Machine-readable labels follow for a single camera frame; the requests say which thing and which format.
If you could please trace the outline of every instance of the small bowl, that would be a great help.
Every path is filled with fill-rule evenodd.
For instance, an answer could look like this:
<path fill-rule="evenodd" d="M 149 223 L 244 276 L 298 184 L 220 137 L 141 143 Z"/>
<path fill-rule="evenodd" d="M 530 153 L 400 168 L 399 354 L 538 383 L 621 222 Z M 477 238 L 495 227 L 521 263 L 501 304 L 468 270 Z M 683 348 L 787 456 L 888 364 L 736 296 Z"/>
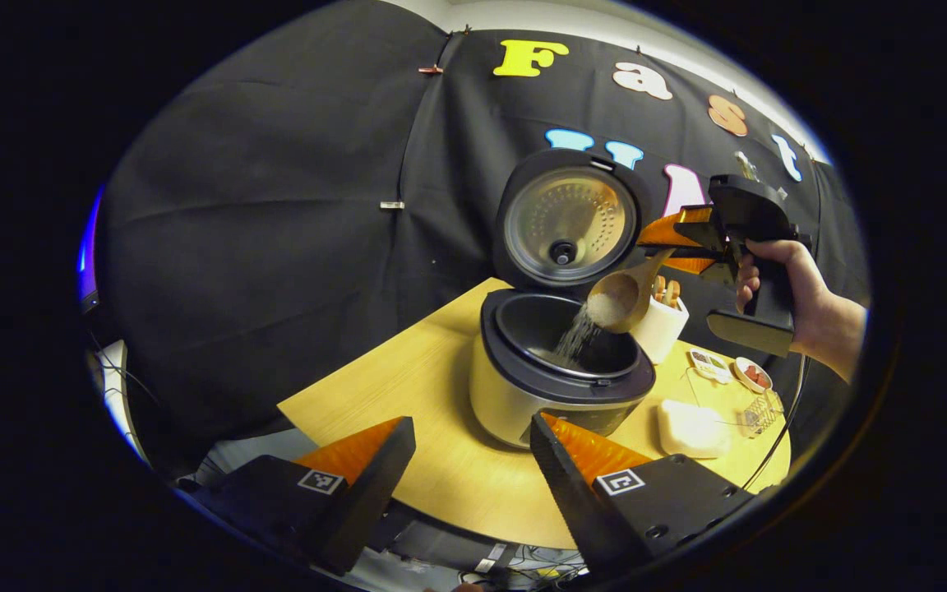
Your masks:
<path fill-rule="evenodd" d="M 747 374 L 744 373 L 745 368 L 755 367 L 755 370 L 766 377 L 766 382 L 769 382 L 769 386 L 762 387 L 755 380 L 751 380 Z M 763 370 L 759 364 L 753 363 L 753 361 L 747 358 L 737 358 L 733 360 L 733 373 L 737 375 L 737 378 L 740 378 L 740 382 L 744 383 L 744 386 L 747 386 L 748 389 L 752 389 L 755 393 L 765 393 L 766 389 L 773 389 L 774 379 L 770 378 L 766 371 Z"/>

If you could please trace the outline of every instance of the falling rice grains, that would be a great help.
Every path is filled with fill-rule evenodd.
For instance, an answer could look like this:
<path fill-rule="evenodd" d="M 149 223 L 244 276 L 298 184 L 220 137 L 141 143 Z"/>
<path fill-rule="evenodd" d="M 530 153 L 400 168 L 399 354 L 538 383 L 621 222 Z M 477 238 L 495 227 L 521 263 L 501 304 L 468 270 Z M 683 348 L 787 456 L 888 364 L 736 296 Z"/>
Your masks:
<path fill-rule="evenodd" d="M 623 307 L 605 294 L 594 294 L 572 319 L 572 326 L 561 336 L 552 352 L 552 361 L 560 366 L 574 368 L 583 345 L 601 332 L 601 326 L 615 325 L 624 317 Z"/>
<path fill-rule="evenodd" d="M 553 356 L 563 362 L 562 366 L 572 367 L 576 359 L 579 359 L 580 351 L 587 341 L 590 341 L 594 335 L 601 331 L 601 327 L 594 325 L 594 320 L 590 319 L 587 304 L 580 307 L 579 313 L 572 319 L 572 326 L 557 341 L 557 346 L 553 349 Z"/>

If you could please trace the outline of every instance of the black curtain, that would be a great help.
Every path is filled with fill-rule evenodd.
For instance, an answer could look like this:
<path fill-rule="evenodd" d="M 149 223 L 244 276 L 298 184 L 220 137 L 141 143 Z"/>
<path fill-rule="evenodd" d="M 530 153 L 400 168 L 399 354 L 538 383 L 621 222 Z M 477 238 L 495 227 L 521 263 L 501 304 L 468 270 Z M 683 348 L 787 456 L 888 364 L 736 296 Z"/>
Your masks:
<path fill-rule="evenodd" d="M 506 39 L 560 42 L 568 55 L 535 78 L 500 77 Z M 613 64 L 660 72 L 669 100 L 624 89 Z M 418 67 L 439 63 L 443 75 Z M 707 115 L 710 95 L 740 105 L 736 137 Z M 815 239 L 830 288 L 867 294 L 865 254 L 834 169 L 713 82 L 603 42 L 528 30 L 447 34 L 375 0 L 350 0 L 273 31 L 192 83 L 128 151 L 99 228 L 104 300 L 170 411 L 192 433 L 227 437 L 275 404 L 492 276 L 497 205 L 520 160 L 552 128 L 585 132 L 591 151 L 638 146 L 647 224 L 668 198 L 664 166 L 707 179 L 740 173 L 784 187 L 790 219 Z M 788 139 L 801 183 L 771 134 Z M 400 200 L 403 210 L 380 210 Z M 790 405 L 797 356 L 718 340 L 704 316 L 732 288 L 675 270 L 691 321 L 681 339 L 745 356 Z M 811 364 L 796 454 L 846 396 Z"/>

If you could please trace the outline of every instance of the utensil holder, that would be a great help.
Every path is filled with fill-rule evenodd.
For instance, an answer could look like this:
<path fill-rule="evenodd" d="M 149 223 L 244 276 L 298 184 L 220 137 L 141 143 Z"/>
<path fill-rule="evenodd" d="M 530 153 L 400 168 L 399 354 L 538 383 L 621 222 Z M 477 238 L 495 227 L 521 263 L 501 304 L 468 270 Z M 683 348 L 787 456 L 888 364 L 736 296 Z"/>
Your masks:
<path fill-rule="evenodd" d="M 655 298 L 651 298 L 649 310 L 638 325 L 631 329 L 631 336 L 645 349 L 654 366 L 668 358 L 681 329 L 689 320 L 689 311 L 681 302 L 681 298 L 676 298 L 676 301 L 677 308 L 670 308 L 667 304 L 658 303 Z"/>

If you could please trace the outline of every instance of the colorful letter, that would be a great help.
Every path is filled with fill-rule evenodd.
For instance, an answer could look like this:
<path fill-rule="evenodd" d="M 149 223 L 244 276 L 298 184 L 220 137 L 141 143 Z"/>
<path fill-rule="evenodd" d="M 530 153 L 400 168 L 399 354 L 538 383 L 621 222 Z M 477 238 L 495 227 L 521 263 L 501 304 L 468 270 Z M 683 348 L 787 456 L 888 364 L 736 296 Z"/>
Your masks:
<path fill-rule="evenodd" d="M 714 121 L 719 127 L 734 136 L 744 137 L 747 135 L 744 109 L 718 95 L 707 97 L 707 104 L 711 105 L 707 109 L 707 115 L 711 116 L 711 121 Z"/>
<path fill-rule="evenodd" d="M 546 132 L 546 140 L 550 142 L 550 147 L 567 147 L 572 150 L 587 150 L 594 146 L 594 139 L 589 135 L 572 130 L 550 130 Z"/>
<path fill-rule="evenodd" d="M 707 203 L 703 190 L 700 190 L 700 180 L 696 173 L 677 164 L 664 166 L 664 173 L 670 177 L 672 183 L 668 189 L 668 203 L 664 206 L 663 216 L 679 213 L 682 206 L 702 206 Z"/>
<path fill-rule="evenodd" d="M 668 90 L 668 83 L 660 76 L 657 71 L 649 70 L 644 65 L 630 62 L 619 62 L 616 64 L 619 72 L 612 73 L 612 79 L 616 80 L 619 86 L 624 89 L 638 91 L 638 93 L 648 93 L 653 97 L 668 100 L 674 95 Z"/>
<path fill-rule="evenodd" d="M 781 160 L 784 161 L 784 168 L 788 169 L 788 175 L 792 175 L 792 179 L 801 183 L 801 173 L 799 169 L 796 169 L 796 160 L 799 158 L 796 151 L 792 150 L 792 147 L 788 145 L 788 141 L 781 136 L 773 134 L 770 137 L 774 139 L 774 142 L 777 142 L 777 147 L 781 149 Z"/>
<path fill-rule="evenodd" d="M 539 67 L 550 67 L 553 64 L 553 55 L 568 55 L 568 48 L 562 44 L 550 44 L 547 41 L 523 41 L 521 39 L 507 39 L 501 44 L 506 48 L 503 63 L 492 71 L 496 76 L 538 76 Z"/>
<path fill-rule="evenodd" d="M 605 150 L 612 154 L 612 160 L 623 164 L 628 169 L 634 169 L 635 162 L 645 156 L 645 153 L 639 147 L 625 145 L 623 142 L 605 142 Z"/>

